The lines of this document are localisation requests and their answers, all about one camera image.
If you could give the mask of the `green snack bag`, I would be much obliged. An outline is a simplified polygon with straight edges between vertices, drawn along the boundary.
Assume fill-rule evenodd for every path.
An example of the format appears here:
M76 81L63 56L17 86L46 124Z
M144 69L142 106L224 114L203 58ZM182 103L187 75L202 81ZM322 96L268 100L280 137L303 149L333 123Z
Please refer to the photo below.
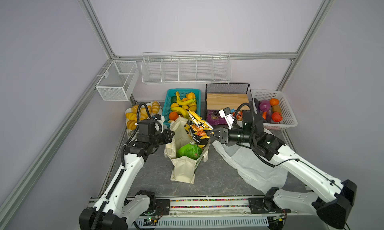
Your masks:
M189 143L177 150L177 158L188 157L190 159L197 160L201 156L202 152L203 150L198 145Z

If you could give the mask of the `white plastic grocery bag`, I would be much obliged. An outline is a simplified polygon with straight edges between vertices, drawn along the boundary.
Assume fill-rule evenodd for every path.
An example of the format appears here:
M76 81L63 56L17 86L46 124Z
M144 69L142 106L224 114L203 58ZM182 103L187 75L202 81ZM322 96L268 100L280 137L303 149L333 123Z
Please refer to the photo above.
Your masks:
M272 187L282 188L285 185L288 171L262 163L249 148L249 144L245 143L242 147L236 144L227 146L215 140L212 145L247 184L262 193L267 193Z

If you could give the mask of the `yellow black chips bag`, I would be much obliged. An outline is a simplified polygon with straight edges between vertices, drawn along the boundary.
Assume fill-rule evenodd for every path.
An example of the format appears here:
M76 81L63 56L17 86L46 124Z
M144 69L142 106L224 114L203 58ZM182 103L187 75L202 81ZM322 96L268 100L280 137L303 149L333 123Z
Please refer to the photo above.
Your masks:
M210 144L210 137L207 135L207 132L214 128L197 113L191 110L187 110L187 112L189 114L189 120L184 128L194 143L204 150L206 146Z

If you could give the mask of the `beige canvas tote bag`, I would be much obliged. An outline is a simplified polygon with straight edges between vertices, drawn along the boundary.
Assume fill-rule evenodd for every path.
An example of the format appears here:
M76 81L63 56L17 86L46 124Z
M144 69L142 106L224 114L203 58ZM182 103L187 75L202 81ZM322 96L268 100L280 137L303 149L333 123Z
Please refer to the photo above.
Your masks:
M187 121L187 119L179 117L176 121L171 123L170 130L175 132L175 136L170 144L166 144L164 155L169 158L173 164L173 171L171 174L172 181L194 184L196 170L199 164L208 160L211 140L210 144L206 146L197 160L188 157L177 158L177 150L189 143L195 144L184 128Z

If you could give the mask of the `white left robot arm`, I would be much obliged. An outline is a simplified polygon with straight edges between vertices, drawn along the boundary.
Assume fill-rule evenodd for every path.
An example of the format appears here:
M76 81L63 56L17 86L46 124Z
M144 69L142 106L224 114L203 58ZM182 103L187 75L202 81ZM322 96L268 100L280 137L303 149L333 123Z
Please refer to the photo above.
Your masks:
M156 212L156 197L151 191L139 191L126 202L128 192L148 157L162 146L171 143L175 132L163 128L160 115L137 120L137 128L123 145L121 165L106 191L91 209L79 217L82 230L126 230L136 226L142 214Z

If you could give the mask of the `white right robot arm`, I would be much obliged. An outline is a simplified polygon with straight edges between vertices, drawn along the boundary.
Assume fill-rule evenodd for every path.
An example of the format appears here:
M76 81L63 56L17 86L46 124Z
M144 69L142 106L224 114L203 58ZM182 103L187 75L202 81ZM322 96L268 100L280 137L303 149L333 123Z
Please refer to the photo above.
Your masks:
M223 109L227 127L217 127L207 134L222 144L235 143L249 148L256 157L271 168L282 167L311 190L307 193L284 191L272 187L265 194L263 207L269 212L297 210L317 215L325 224L348 230L348 217L355 204L357 185L341 181L320 170L294 152L284 141L264 128L264 118L252 110L249 103L234 112Z

